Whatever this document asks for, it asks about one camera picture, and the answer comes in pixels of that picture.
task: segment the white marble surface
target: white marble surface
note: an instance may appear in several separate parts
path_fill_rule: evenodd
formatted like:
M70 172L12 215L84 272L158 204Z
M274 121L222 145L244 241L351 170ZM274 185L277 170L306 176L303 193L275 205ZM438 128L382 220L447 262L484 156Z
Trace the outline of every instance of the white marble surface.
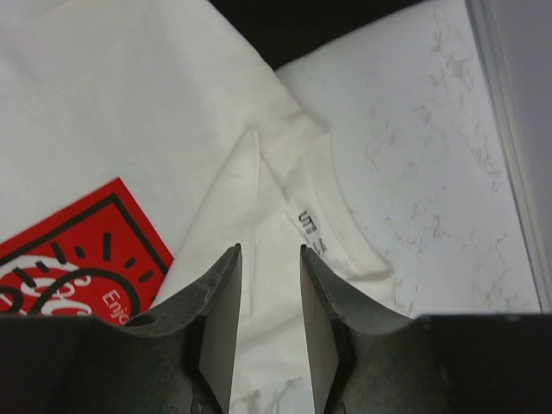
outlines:
M393 264L393 309L539 311L492 108L462 0L376 22L279 71L334 136L343 195ZM310 380L232 412L313 412Z

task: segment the clothing tag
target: clothing tag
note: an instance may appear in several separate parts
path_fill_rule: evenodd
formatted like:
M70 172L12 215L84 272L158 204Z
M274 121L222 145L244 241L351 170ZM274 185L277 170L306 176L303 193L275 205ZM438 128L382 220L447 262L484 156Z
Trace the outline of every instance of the clothing tag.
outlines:
M0 313L123 325L149 309L172 261L116 179L0 245Z
M317 222L311 212L304 210L298 216L298 221L302 227L304 236L307 239L307 245L312 248L320 257L328 251L328 248L322 240L320 235L320 224Z

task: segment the white fabric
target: white fabric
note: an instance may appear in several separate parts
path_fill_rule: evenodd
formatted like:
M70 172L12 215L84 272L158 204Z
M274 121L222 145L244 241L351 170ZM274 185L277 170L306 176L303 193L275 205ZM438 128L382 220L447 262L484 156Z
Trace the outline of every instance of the white fabric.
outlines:
M19 0L0 30L0 239L121 177L175 256L158 303L241 243L235 398L308 372L300 244L390 294L329 137L206 1Z
M191 283L240 242L234 398L309 372L299 284L299 247L313 234L299 219L305 211L323 241L321 256L338 274L372 298L392 294L389 266L367 245L342 201L329 137L321 137L280 185L261 157L257 131L248 131L205 199L155 302Z

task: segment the white lettering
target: white lettering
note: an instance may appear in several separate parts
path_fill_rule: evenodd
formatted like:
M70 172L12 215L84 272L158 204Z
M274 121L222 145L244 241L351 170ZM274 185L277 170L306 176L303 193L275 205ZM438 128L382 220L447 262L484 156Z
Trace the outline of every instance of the white lettering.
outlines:
M119 303L118 300L116 300L115 296L117 298L121 298L119 296L119 293L114 289L109 293L106 293L102 296L103 302L107 304L108 308L110 308L110 316L111 319L118 319L119 323L121 325L125 324L129 320L128 315L128 308L123 308L122 305Z
M42 288L48 288L51 286L55 279L53 278L35 278L34 282L36 287L29 287L24 283L21 283L21 292L38 298L41 293L37 290ZM75 293L75 287L71 282L66 282L60 289L58 289L52 297L42 306L41 313L43 315L53 315L53 313L59 309L76 309L78 315L90 315L92 313L92 308L88 304L83 304L76 300L70 300L70 298Z
M111 299L111 301L115 302L115 299L113 298L115 295L117 295L118 298L121 298L119 296L119 293L115 289L113 289L111 292L106 293L102 296L103 302L110 306L108 299Z
M81 278L76 278L73 281L75 286L78 286L78 287L88 286L91 282L92 282L92 277L90 277L90 276L84 276L82 279Z

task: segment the black background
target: black background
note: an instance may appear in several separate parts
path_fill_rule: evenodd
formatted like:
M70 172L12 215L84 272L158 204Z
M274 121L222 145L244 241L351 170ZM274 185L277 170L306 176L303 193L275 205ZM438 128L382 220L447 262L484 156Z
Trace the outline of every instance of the black background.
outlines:
M273 68L421 0L210 0Z

